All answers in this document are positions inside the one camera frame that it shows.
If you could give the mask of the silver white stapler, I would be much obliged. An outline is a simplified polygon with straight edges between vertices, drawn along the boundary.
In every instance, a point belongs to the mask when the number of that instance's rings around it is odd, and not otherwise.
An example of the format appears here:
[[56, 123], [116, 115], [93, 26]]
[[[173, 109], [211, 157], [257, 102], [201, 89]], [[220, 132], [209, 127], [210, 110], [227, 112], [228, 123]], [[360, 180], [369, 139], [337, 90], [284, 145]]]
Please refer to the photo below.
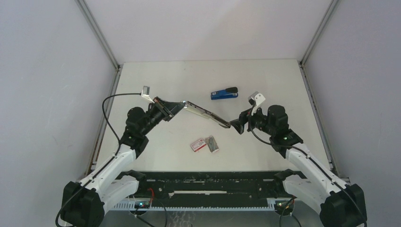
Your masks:
[[204, 109], [190, 101], [187, 101], [187, 100], [184, 100], [183, 103], [184, 103], [185, 110], [187, 110], [193, 114], [196, 114], [198, 116], [201, 116], [203, 118], [211, 119], [223, 128], [229, 129], [231, 127], [230, 122], [224, 120], [223, 118], [219, 117], [215, 113], [210, 112], [209, 110], [206, 110], [206, 109]]

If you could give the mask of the staple box tray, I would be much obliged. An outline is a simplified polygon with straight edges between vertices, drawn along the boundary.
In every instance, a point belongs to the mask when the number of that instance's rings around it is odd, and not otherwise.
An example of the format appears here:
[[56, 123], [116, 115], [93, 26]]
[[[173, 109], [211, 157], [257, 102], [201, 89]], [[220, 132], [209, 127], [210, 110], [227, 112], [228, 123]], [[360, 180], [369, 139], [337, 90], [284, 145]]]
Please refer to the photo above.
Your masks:
[[208, 145], [208, 148], [211, 153], [216, 153], [219, 151], [219, 147], [217, 145], [217, 142], [213, 136], [209, 136], [205, 139], [206, 144]]

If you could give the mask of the blue black stapler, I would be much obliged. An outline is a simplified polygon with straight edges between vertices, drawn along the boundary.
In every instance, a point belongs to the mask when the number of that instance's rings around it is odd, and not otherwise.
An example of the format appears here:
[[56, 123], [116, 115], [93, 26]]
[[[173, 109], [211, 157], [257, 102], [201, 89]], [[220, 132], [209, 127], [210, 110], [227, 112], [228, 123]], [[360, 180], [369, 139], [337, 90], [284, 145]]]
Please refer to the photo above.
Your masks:
[[211, 92], [210, 98], [211, 100], [220, 100], [220, 99], [230, 99], [238, 97], [238, 88], [237, 87], [229, 87], [223, 90], [218, 90]]

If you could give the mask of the red white staple box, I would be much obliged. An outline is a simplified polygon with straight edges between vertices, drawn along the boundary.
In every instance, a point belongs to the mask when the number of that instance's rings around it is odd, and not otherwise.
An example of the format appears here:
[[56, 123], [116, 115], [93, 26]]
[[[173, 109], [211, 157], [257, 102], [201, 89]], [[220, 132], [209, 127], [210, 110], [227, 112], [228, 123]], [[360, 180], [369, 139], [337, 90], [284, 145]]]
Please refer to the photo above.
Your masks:
[[198, 139], [195, 142], [193, 142], [190, 147], [193, 150], [193, 152], [198, 152], [200, 149], [204, 148], [206, 146], [206, 142], [204, 139]]

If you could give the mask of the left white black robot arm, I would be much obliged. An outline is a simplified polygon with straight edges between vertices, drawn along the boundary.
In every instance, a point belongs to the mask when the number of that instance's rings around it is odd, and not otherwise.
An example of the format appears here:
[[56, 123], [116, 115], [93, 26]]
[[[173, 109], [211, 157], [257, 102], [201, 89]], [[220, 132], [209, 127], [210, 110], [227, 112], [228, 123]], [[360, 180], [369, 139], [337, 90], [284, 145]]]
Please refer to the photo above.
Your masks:
[[155, 97], [147, 111], [131, 108], [117, 150], [92, 173], [64, 187], [55, 225], [59, 227], [62, 220], [70, 227], [98, 227], [107, 212], [125, 197], [144, 196], [148, 191], [145, 181], [131, 175], [117, 180], [117, 176], [145, 150], [149, 142], [147, 134], [161, 121], [171, 120], [185, 106], [184, 101], [168, 102]]

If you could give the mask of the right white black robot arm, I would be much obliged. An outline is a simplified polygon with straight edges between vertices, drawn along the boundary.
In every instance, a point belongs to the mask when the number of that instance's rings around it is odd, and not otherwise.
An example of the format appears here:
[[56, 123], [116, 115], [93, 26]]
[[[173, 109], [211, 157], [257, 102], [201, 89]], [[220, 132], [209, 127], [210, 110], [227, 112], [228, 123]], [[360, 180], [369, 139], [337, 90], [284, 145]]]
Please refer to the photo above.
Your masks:
[[322, 165], [303, 140], [289, 127], [285, 108], [272, 105], [267, 114], [255, 106], [230, 122], [239, 134], [258, 129], [269, 135], [268, 145], [305, 176], [286, 170], [276, 177], [276, 195], [300, 199], [319, 214], [325, 227], [367, 226], [365, 196], [357, 184], [348, 184]]

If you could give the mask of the right green circuit board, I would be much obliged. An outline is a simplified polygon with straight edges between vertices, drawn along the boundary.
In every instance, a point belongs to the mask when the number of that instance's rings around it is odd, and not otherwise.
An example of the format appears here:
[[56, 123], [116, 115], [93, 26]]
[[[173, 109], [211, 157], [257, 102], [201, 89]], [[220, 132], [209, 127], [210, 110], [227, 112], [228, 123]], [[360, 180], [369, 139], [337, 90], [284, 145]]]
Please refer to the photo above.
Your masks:
[[274, 205], [274, 208], [275, 208], [276, 211], [279, 211], [279, 210], [287, 210], [287, 209], [292, 209], [293, 205], [294, 205], [293, 202], [291, 202], [291, 203], [289, 203], [289, 204], [286, 204], [286, 203], [284, 203], [284, 202], [279, 202], [279, 203], [276, 203], [276, 204]]

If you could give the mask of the green circuit board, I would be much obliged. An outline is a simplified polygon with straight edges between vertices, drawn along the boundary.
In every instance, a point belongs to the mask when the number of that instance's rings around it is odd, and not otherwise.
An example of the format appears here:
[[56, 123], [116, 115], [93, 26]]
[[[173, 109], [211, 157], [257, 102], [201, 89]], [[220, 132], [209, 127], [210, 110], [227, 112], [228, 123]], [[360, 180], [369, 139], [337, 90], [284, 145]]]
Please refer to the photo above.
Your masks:
[[134, 208], [136, 210], [138, 209], [149, 209], [151, 206], [151, 203], [149, 201], [138, 201], [135, 202]]
[[279, 211], [279, 210], [287, 210], [287, 209], [292, 209], [293, 205], [294, 205], [293, 202], [291, 202], [291, 203], [289, 203], [289, 204], [286, 204], [286, 203], [284, 203], [284, 202], [279, 202], [279, 203], [276, 203], [276, 204], [274, 205], [274, 208], [275, 208], [276, 211]]

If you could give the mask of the left green circuit board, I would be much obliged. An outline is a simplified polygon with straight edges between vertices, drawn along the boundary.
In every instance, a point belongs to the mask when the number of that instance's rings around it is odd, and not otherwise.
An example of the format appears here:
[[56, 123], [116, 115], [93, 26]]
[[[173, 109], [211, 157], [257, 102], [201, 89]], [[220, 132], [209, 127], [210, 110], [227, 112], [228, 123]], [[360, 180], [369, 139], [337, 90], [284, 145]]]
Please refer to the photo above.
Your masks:
[[151, 206], [151, 203], [149, 201], [138, 201], [135, 202], [134, 208], [136, 210], [138, 209], [149, 209]]

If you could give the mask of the left aluminium frame post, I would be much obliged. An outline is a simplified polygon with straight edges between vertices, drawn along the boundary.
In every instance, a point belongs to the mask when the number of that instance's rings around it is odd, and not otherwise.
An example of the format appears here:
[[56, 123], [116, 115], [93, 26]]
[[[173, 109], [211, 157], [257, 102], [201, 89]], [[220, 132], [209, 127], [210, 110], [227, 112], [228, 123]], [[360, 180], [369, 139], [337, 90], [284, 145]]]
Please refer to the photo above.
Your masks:
[[[112, 77], [113, 80], [110, 85], [109, 91], [106, 95], [106, 96], [111, 96], [111, 95], [115, 94], [115, 92], [116, 92], [117, 83], [119, 82], [120, 74], [121, 74], [121, 71], [120, 71], [121, 66], [118, 63], [115, 55], [113, 54], [113, 51], [112, 51], [109, 43], [107, 42], [103, 32], [101, 31], [101, 28], [100, 28], [99, 24], [97, 23], [88, 3], [85, 0], [77, 0], [76, 4], [77, 4], [78, 8], [80, 9], [82, 15], [84, 16], [85, 20], [87, 21], [90, 29], [92, 30], [101, 49], [103, 50], [104, 54], [106, 55], [106, 57], [108, 58], [109, 62], [111, 63], [111, 65], [113, 67], [113, 70], [114, 70], [113, 77]], [[110, 108], [111, 108], [112, 104], [113, 104], [112, 98], [101, 102], [101, 107], [105, 108], [105, 115], [102, 115], [102, 119], [99, 124], [99, 129], [98, 129], [95, 144], [94, 144], [94, 150], [91, 154], [90, 162], [89, 162], [89, 166], [88, 166], [89, 170], [92, 170], [92, 168], [95, 166], [95, 164], [97, 162], [98, 155], [99, 155], [100, 149], [101, 149], [101, 144], [102, 144], [104, 134], [105, 134], [105, 131], [107, 128], [107, 123], [106, 123], [105, 117], [109, 116]]]

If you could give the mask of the aluminium frame post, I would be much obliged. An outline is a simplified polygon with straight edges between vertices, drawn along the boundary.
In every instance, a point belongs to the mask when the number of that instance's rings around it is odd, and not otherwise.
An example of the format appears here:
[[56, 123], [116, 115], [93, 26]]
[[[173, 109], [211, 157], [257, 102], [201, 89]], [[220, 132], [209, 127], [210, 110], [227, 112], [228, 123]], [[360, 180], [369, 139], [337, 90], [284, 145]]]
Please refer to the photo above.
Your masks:
[[[121, 66], [118, 63], [115, 55], [113, 54], [113, 51], [112, 51], [109, 43], [107, 42], [103, 32], [101, 31], [101, 28], [100, 28], [99, 24], [97, 23], [88, 3], [85, 0], [77, 0], [76, 4], [77, 4], [78, 8], [80, 9], [82, 15], [84, 16], [85, 20], [87, 21], [90, 29], [92, 30], [101, 49], [103, 50], [104, 54], [106, 55], [106, 57], [108, 58], [109, 62], [111, 63], [111, 65], [113, 67], [113, 70], [114, 70], [113, 77], [112, 77], [113, 80], [110, 85], [109, 91], [106, 95], [106, 96], [111, 96], [111, 95], [115, 94], [115, 92], [116, 92], [117, 83], [119, 82], [120, 74], [121, 74], [121, 71], [120, 71]], [[101, 149], [101, 144], [102, 144], [104, 134], [105, 134], [105, 131], [107, 128], [107, 123], [106, 123], [105, 117], [109, 116], [110, 108], [111, 108], [112, 104], [113, 104], [112, 98], [101, 102], [101, 107], [105, 108], [105, 115], [102, 115], [102, 119], [99, 124], [99, 129], [98, 129], [95, 144], [94, 144], [94, 150], [91, 154], [90, 162], [89, 162], [89, 166], [88, 166], [89, 170], [92, 170], [92, 168], [95, 166], [95, 164], [97, 162], [98, 155], [99, 155], [100, 149]]]
[[321, 21], [318, 25], [318, 28], [316, 29], [309, 45], [306, 48], [306, 51], [303, 54], [302, 59], [298, 62], [298, 65], [299, 65], [299, 68], [300, 68], [300, 71], [302, 74], [302, 78], [304, 81], [304, 85], [305, 85], [305, 88], [306, 88], [306, 91], [308, 94], [308, 98], [309, 98], [309, 101], [310, 101], [310, 104], [312, 107], [312, 111], [314, 113], [314, 117], [315, 117], [315, 120], [317, 123], [319, 134], [322, 139], [324, 151], [326, 153], [326, 156], [327, 156], [327, 159], [329, 162], [329, 167], [331, 168], [331, 170], [334, 170], [334, 171], [336, 170], [335, 158], [333, 157], [333, 154], [331, 152], [330, 143], [328, 141], [327, 134], [324, 130], [324, 125], [322, 122], [321, 114], [319, 113], [319, 108], [317, 105], [315, 94], [314, 94], [313, 88], [311, 87], [310, 77], [308, 76], [306, 65], [308, 63], [308, 60], [312, 56], [315, 47], [317, 46], [320, 38], [322, 37], [326, 27], [328, 26], [331, 18], [333, 17], [333, 15], [340, 3], [341, 3], [340, 0], [332, 0], [330, 2], [323, 18], [321, 19]]

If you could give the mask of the right aluminium frame post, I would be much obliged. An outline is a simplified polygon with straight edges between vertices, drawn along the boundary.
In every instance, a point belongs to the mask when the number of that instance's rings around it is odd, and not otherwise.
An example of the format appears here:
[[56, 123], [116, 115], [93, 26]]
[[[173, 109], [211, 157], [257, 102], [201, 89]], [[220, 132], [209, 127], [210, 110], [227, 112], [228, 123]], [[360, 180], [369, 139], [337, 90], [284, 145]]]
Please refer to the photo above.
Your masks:
[[331, 18], [333, 17], [333, 15], [340, 3], [341, 3], [340, 0], [332, 0], [330, 2], [323, 18], [321, 19], [321, 21], [318, 25], [318, 28], [316, 29], [309, 45], [306, 48], [306, 51], [303, 54], [302, 59], [298, 62], [298, 65], [299, 65], [299, 68], [300, 68], [300, 71], [302, 74], [302, 78], [304, 81], [304, 85], [305, 85], [305, 88], [306, 88], [306, 91], [308, 94], [308, 98], [309, 98], [309, 101], [310, 101], [310, 104], [312, 107], [312, 111], [314, 113], [314, 117], [315, 117], [315, 120], [317, 123], [319, 134], [322, 139], [324, 151], [326, 153], [326, 156], [327, 156], [327, 159], [329, 162], [329, 167], [331, 168], [331, 170], [334, 170], [334, 171], [336, 170], [335, 158], [333, 157], [333, 154], [331, 152], [330, 143], [328, 141], [327, 134], [324, 130], [324, 125], [322, 122], [321, 114], [319, 113], [319, 108], [317, 105], [315, 94], [314, 94], [313, 88], [311, 87], [310, 77], [308, 76], [306, 65], [308, 63], [308, 60], [312, 56], [315, 47], [317, 46], [320, 38], [322, 37], [326, 27], [328, 26]]

